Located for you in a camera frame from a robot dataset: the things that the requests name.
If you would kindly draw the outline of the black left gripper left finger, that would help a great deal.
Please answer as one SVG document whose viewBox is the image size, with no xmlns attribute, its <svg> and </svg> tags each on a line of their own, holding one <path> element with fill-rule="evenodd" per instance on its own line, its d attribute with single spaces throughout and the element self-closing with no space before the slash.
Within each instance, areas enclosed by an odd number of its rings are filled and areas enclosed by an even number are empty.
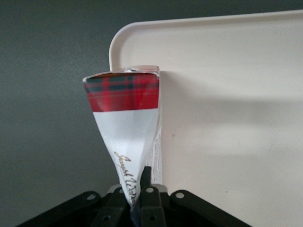
<svg viewBox="0 0 303 227">
<path fill-rule="evenodd" d="M 102 202 L 92 227 L 130 227 L 130 206 L 121 186 L 112 186 Z"/>
</svg>

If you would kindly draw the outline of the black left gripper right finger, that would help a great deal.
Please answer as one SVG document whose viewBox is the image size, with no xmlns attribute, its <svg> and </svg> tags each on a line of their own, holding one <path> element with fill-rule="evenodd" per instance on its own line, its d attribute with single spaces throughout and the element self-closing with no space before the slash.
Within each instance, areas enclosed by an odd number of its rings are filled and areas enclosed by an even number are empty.
<svg viewBox="0 0 303 227">
<path fill-rule="evenodd" d="M 165 212 L 161 196 L 166 194 L 166 186 L 152 183 L 152 168 L 146 166 L 140 179 L 141 192 L 131 211 L 135 227 L 165 227 Z"/>
</svg>

